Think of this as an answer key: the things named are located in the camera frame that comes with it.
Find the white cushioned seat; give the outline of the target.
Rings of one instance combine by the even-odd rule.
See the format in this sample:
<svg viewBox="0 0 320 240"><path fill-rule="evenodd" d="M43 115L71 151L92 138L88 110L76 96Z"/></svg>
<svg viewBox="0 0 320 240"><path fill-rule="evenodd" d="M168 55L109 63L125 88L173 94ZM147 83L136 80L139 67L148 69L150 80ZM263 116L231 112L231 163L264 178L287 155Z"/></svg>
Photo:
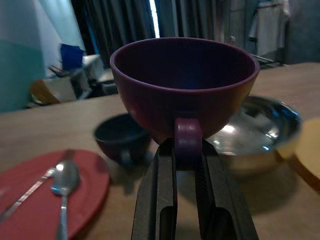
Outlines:
<svg viewBox="0 0 320 240"><path fill-rule="evenodd" d="M92 79L100 82L113 81L113 73L106 68L99 54L86 55L82 58L83 67Z"/></svg>

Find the cardboard box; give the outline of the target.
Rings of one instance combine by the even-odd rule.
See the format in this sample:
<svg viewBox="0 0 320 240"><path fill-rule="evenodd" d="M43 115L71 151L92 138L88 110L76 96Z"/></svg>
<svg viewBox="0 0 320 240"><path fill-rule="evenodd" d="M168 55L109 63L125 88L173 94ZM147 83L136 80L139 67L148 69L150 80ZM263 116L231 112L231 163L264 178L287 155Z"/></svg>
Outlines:
<svg viewBox="0 0 320 240"><path fill-rule="evenodd" d="M29 92L44 104L60 104L77 100L70 80L66 77L44 78L33 81Z"/></svg>

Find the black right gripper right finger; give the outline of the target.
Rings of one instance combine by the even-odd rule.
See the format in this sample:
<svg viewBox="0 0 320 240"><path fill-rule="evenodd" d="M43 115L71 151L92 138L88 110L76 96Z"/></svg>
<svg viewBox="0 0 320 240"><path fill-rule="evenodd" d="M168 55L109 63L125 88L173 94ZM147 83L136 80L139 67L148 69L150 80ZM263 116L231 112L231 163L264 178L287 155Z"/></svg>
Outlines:
<svg viewBox="0 0 320 240"><path fill-rule="evenodd" d="M206 140L195 170L195 193L201 240L259 240L239 185Z"/></svg>

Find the stainless steel bowl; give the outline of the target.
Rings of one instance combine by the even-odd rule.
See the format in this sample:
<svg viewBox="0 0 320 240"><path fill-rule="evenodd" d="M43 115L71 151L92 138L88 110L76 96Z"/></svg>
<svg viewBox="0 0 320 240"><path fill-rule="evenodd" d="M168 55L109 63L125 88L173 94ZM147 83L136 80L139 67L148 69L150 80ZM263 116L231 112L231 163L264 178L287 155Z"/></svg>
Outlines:
<svg viewBox="0 0 320 240"><path fill-rule="evenodd" d="M235 176L246 178L271 171L290 159L302 123L299 113L284 102L252 95L207 141Z"/></svg>

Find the silver metal spoon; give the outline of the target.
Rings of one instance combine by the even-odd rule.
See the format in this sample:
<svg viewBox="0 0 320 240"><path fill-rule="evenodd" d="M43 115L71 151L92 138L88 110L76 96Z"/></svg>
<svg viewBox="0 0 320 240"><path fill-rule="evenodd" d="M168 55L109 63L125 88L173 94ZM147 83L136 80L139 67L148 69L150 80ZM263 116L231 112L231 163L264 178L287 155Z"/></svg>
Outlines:
<svg viewBox="0 0 320 240"><path fill-rule="evenodd" d="M68 240L68 197L77 189L79 182L80 172L72 160L65 160L56 165L50 187L56 196L60 196L60 214L56 240Z"/></svg>

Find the red plate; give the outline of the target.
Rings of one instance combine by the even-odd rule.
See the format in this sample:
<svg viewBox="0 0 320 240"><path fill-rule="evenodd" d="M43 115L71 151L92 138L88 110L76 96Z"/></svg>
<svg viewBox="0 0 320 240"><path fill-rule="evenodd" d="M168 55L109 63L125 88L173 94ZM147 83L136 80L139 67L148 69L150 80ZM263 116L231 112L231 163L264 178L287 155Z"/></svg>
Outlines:
<svg viewBox="0 0 320 240"><path fill-rule="evenodd" d="M30 189L49 169L65 157L54 151L31 158L0 174L0 214ZM74 238L101 208L110 185L109 168L98 154L73 151L80 173L77 189L68 198L68 238ZM0 223L0 240L56 240L61 198L51 190L48 179L17 210Z"/></svg>

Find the dark grey curtain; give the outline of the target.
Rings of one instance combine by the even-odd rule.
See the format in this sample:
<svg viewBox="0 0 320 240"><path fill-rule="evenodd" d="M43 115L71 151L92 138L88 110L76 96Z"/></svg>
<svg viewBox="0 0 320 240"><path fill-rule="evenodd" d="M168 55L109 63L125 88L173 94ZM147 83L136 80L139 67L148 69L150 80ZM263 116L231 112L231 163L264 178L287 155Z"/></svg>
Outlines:
<svg viewBox="0 0 320 240"><path fill-rule="evenodd" d="M230 41L231 0L70 0L84 45L106 68L120 47L151 38Z"/></svg>

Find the blue bag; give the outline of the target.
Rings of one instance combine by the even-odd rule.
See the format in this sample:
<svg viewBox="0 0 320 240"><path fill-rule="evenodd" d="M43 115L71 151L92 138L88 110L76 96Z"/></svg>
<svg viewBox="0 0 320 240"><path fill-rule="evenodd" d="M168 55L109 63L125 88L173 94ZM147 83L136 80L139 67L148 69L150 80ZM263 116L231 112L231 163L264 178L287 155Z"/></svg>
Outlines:
<svg viewBox="0 0 320 240"><path fill-rule="evenodd" d="M84 51L79 46L61 44L60 56L63 71L78 69L83 65Z"/></svg>

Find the white hanging towel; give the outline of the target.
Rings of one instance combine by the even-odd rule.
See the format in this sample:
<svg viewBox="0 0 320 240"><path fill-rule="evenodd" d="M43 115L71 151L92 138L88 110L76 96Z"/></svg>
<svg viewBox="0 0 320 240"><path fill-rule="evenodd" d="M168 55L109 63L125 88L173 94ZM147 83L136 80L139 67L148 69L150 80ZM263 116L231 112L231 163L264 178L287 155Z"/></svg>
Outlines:
<svg viewBox="0 0 320 240"><path fill-rule="evenodd" d="M256 55L266 56L285 48L289 0L258 0L248 34Z"/></svg>

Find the dark blue cup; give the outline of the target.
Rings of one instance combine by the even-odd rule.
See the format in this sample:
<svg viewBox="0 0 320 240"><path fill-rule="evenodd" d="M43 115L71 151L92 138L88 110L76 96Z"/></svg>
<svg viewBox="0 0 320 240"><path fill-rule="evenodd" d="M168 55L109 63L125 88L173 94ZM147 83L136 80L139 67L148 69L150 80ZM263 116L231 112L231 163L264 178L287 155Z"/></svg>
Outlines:
<svg viewBox="0 0 320 240"><path fill-rule="evenodd" d="M129 113L101 122L93 131L100 150L119 165L130 168L144 161L151 136Z"/></svg>

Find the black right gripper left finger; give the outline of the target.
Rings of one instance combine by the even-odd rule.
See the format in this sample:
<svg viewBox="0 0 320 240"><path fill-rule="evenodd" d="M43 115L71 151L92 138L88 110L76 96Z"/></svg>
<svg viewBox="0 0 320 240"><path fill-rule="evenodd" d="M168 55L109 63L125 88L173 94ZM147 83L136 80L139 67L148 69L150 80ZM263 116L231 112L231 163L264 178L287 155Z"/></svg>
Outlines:
<svg viewBox="0 0 320 240"><path fill-rule="evenodd" d="M130 240L175 240L177 211L176 159L168 138L140 183Z"/></svg>

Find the purple plastic cup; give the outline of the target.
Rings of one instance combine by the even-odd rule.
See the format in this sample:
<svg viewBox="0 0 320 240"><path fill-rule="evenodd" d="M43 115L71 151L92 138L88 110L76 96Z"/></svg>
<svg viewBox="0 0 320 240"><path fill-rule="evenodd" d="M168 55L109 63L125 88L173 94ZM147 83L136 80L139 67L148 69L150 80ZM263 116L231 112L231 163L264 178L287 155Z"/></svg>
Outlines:
<svg viewBox="0 0 320 240"><path fill-rule="evenodd" d="M181 159L201 156L203 139L228 123L260 71L239 47L188 37L127 44L110 67L126 110L158 143L173 139Z"/></svg>

